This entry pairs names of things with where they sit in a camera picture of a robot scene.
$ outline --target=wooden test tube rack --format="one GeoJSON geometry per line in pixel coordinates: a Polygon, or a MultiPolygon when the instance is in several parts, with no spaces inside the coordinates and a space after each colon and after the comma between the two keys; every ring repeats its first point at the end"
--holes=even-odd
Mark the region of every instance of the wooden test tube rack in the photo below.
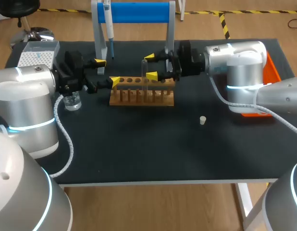
{"type": "Polygon", "coordinates": [[[121,77],[120,83],[111,90],[109,105],[174,106],[173,88],[175,82],[172,79],[167,79],[163,83],[145,80],[152,90],[142,90],[143,79],[141,77],[121,77]],[[162,90],[153,90],[154,87],[162,88],[162,90]]]}

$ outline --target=white table frame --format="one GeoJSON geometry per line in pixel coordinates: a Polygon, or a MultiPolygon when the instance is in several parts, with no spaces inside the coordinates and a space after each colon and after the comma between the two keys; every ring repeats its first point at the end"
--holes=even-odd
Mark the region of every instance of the white table frame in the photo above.
{"type": "Polygon", "coordinates": [[[186,0],[177,0],[178,5],[179,5],[179,11],[181,13],[181,21],[184,20],[184,15],[185,15],[185,5],[186,5],[186,0]]]}
{"type": "Polygon", "coordinates": [[[248,183],[273,183],[277,179],[257,179],[257,180],[177,180],[177,181],[139,181],[139,182],[109,182],[109,183],[86,183],[86,184],[60,184],[65,187],[94,187],[94,186],[126,186],[126,185],[173,185],[173,184],[235,184],[238,202],[243,217],[243,227],[245,231],[255,230],[263,221],[267,223],[267,215],[262,210],[263,200],[266,192],[253,206],[248,183]]]}

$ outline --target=black tabletop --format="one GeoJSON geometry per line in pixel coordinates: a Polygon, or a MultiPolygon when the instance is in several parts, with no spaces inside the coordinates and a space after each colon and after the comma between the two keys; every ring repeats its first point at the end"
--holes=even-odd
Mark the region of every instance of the black tabletop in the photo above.
{"type": "MultiPolygon", "coordinates": [[[[294,77],[276,39],[260,39],[282,79],[294,77]]],[[[192,41],[205,46],[244,40],[192,41]]],[[[104,76],[140,76],[143,57],[164,47],[163,41],[115,42],[115,59],[107,57],[104,76]]],[[[17,44],[6,67],[17,66],[24,44],[17,44]]],[[[67,50],[94,58],[93,42],[60,42],[67,50]]],[[[163,65],[150,65],[161,70],[163,65]]],[[[246,118],[219,101],[205,75],[181,78],[174,107],[109,106],[110,90],[81,92],[75,112],[59,106],[59,116],[74,143],[74,160],[56,181],[60,184],[169,180],[244,180],[280,177],[297,162],[297,135],[273,118],[246,118]],[[199,117],[206,116],[205,125],[199,117]]],[[[282,115],[297,126],[297,115],[282,115]]],[[[59,148],[38,159],[48,173],[60,170],[69,156],[58,130],[59,148]]]]}

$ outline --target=metal stand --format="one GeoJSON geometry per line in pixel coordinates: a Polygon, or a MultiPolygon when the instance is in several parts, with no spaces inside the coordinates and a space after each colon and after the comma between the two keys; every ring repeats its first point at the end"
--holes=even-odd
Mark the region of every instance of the metal stand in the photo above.
{"type": "Polygon", "coordinates": [[[43,27],[33,27],[29,26],[26,17],[21,18],[22,25],[24,30],[18,32],[11,38],[10,47],[19,42],[28,42],[28,41],[53,41],[54,34],[51,30],[43,27]]]}
{"type": "MultiPolygon", "coordinates": [[[[105,23],[103,3],[101,0],[91,1],[92,21],[95,40],[96,58],[106,60],[107,46],[101,24],[105,23]]],[[[175,1],[170,2],[114,2],[111,3],[113,23],[167,23],[165,52],[174,50],[175,1]]],[[[172,64],[166,61],[167,71],[172,71],[172,64]]],[[[105,69],[99,68],[98,74],[105,69]]]]}

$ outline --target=yellow black tape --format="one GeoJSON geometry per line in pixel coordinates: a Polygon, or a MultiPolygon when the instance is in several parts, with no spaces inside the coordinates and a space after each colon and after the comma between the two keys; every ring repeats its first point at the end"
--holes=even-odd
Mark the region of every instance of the yellow black tape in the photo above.
{"type": "Polygon", "coordinates": [[[296,14],[297,11],[187,11],[185,14],[215,14],[218,15],[220,13],[293,13],[296,14]]]}
{"type": "MultiPolygon", "coordinates": [[[[43,9],[40,8],[37,11],[44,12],[71,12],[71,13],[91,13],[91,11],[84,10],[67,10],[67,9],[43,9]]],[[[297,11],[187,11],[185,14],[215,14],[219,13],[297,13],[297,11]]]]}
{"type": "Polygon", "coordinates": [[[231,37],[230,37],[229,29],[227,28],[227,25],[225,23],[224,13],[219,13],[219,19],[223,28],[225,39],[230,39],[231,37]]]}
{"type": "Polygon", "coordinates": [[[43,11],[43,12],[91,13],[91,11],[83,11],[83,10],[43,9],[43,8],[40,8],[40,9],[38,9],[37,11],[43,11]]]}

